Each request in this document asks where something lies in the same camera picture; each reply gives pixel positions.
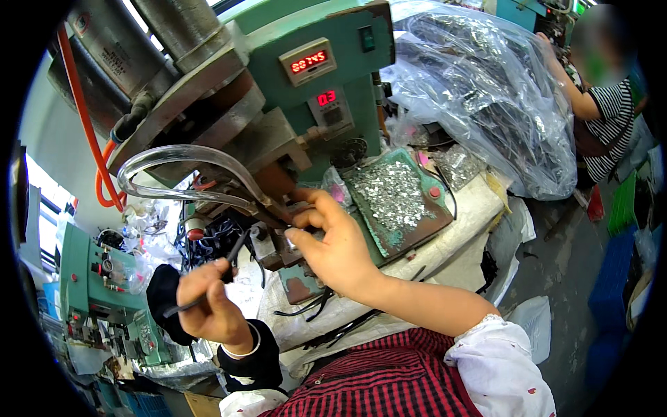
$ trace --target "white bracelet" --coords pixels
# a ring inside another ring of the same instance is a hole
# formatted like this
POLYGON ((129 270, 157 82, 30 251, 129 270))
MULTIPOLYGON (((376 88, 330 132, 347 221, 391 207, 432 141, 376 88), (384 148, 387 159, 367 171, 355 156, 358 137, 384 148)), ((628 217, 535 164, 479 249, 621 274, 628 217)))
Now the white bracelet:
POLYGON ((253 329, 255 329, 255 333, 257 333, 257 346, 255 346, 255 348, 254 348, 253 350, 251 350, 249 353, 239 355, 239 354, 233 354, 233 353, 231 353, 229 350, 225 349, 225 345, 223 345, 223 344, 221 343, 221 344, 220 344, 220 348, 222 348, 222 351, 225 352, 225 353, 227 354, 227 356, 230 356, 232 359, 234 359, 234 356, 237 356, 238 358, 242 358, 242 357, 244 357, 244 356, 250 356, 250 355, 252 355, 253 353, 255 353, 255 352, 257 351, 257 349, 259 349, 259 344, 261 343, 261 334, 259 334, 259 330, 257 330, 257 328, 255 327, 254 324, 252 324, 251 322, 247 322, 247 323, 248 323, 248 325, 249 325, 250 327, 252 327, 253 329))

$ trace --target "pink label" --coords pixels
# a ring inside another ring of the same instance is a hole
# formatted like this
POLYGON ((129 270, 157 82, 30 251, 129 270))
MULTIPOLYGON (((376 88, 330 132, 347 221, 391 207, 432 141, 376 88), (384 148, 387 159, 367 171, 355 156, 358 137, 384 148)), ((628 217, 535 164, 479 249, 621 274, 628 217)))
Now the pink label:
POLYGON ((345 193, 343 192, 342 189, 340 189, 338 184, 333 184, 331 186, 331 196, 333 197, 334 200, 338 201, 339 203, 345 201, 345 193))
POLYGON ((417 152, 417 157, 419 158, 419 161, 422 165, 426 165, 428 163, 428 156, 424 155, 421 152, 417 152))

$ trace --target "white wall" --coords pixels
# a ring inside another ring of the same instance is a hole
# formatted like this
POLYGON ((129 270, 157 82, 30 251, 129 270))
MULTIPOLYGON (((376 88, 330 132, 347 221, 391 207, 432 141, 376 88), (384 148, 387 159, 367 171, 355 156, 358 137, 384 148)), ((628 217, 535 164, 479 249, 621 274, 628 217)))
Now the white wall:
MULTIPOLYGON (((118 210, 115 207, 102 207, 97 202, 93 155, 79 115, 60 97, 46 77, 50 64, 51 58, 45 54, 23 108, 19 140, 27 147, 28 155, 37 165, 79 198, 75 220, 81 229, 96 236, 98 228, 122 228, 118 210)), ((97 142, 101 149, 106 144, 100 137, 97 142)), ((111 178, 118 189, 115 178, 111 178)), ((145 174, 135 181, 143 185, 160 186, 145 174)), ((133 198, 130 197, 128 202, 131 203, 133 198)))

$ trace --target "led numbers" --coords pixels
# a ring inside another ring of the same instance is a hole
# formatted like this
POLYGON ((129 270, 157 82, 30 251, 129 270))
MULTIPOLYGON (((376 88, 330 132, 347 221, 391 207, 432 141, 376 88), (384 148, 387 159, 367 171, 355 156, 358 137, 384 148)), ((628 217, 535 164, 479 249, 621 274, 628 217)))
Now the led numbers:
POLYGON ((336 92, 334 90, 329 90, 326 93, 320 94, 317 97, 317 103, 319 104, 320 107, 323 107, 335 100, 336 100, 336 92))
POLYGON ((293 62, 291 65, 291 70, 293 73, 296 74, 303 71, 304 69, 310 68, 326 60, 327 60, 327 55, 325 51, 322 50, 314 55, 310 55, 296 62, 293 62))

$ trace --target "green switch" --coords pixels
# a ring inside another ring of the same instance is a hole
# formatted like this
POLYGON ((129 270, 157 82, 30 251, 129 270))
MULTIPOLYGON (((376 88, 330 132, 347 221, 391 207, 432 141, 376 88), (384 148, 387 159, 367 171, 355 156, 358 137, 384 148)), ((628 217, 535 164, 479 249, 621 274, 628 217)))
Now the green switch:
POLYGON ((373 37, 373 28, 370 26, 360 27, 359 41, 362 44, 362 51, 364 53, 375 50, 375 38, 373 37))

